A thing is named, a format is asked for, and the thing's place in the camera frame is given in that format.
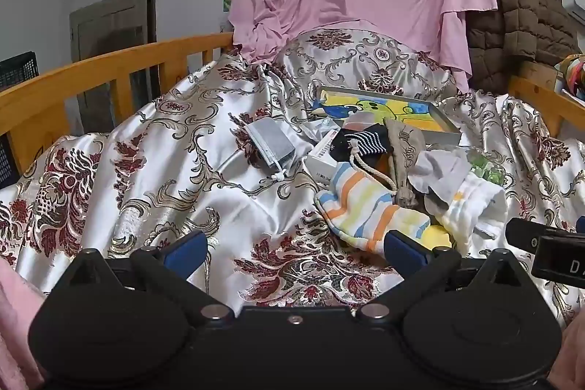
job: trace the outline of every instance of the floral bedspread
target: floral bedspread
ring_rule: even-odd
[[[572,230],[585,215],[585,147],[551,139],[528,105],[483,93],[454,96],[449,71],[425,52],[366,31],[321,29],[289,43],[270,66],[223,55],[189,74],[109,136],[62,137],[0,191],[0,256],[51,290],[80,249],[125,257],[193,230],[209,253],[189,281],[242,305],[356,307],[401,281],[383,259],[352,249],[315,209],[299,127],[321,84],[437,101],[466,145],[505,169],[510,217]],[[244,125],[272,116],[295,145],[276,182]],[[473,255],[499,240],[477,239]],[[514,250],[530,266],[531,256]],[[535,280],[560,322],[577,290]]]

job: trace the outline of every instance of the black and white striped fabric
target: black and white striped fabric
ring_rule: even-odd
[[[372,131],[353,131],[352,133],[346,133],[345,137],[349,142],[352,139],[358,140],[358,146],[360,147],[360,156],[368,156],[370,154],[384,154],[386,148],[380,141],[378,133]]]

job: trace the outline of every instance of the bed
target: bed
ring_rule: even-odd
[[[451,73],[424,52],[362,30],[302,34],[263,66],[248,65],[231,43],[230,34],[151,43],[0,92],[0,134],[22,173],[0,191],[0,256],[47,292],[80,249],[125,257],[197,229],[209,253],[189,281],[236,311],[372,299],[401,277],[330,234],[313,203],[319,185],[303,165],[312,143],[299,125],[321,84],[436,102],[461,128],[463,145],[505,169],[510,217],[574,230],[585,215],[585,145],[554,137],[562,120],[582,127],[583,113],[552,91],[515,77],[516,98],[456,96]],[[223,54],[214,61],[216,49]],[[204,66],[189,72],[187,56],[198,52]],[[136,111],[129,74],[153,65],[163,94]],[[68,136],[63,101],[105,82],[118,126],[109,136]],[[283,182],[270,177],[243,129],[266,115],[287,128],[297,152]],[[473,255],[503,240],[476,244]],[[515,252],[528,269],[532,257]],[[578,291],[536,283],[568,322]]]

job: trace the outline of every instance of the wooden headboard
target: wooden headboard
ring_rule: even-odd
[[[120,123],[136,111],[130,73],[159,65],[160,91],[164,94],[187,75],[188,55],[202,52],[205,65],[212,61],[214,49],[231,45],[232,34],[179,38],[107,53],[45,73],[0,91],[0,135],[8,133],[22,174],[43,150],[69,134],[65,99],[111,82],[114,113]],[[510,93],[542,112],[552,136],[559,133],[563,120],[585,128],[585,110],[554,91],[513,77]]]

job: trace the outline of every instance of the striped pouch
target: striped pouch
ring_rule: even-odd
[[[357,249],[383,255],[388,230],[398,230],[425,246],[429,217],[394,205],[387,188],[349,162],[337,165],[330,190],[317,193],[315,204],[331,231]]]

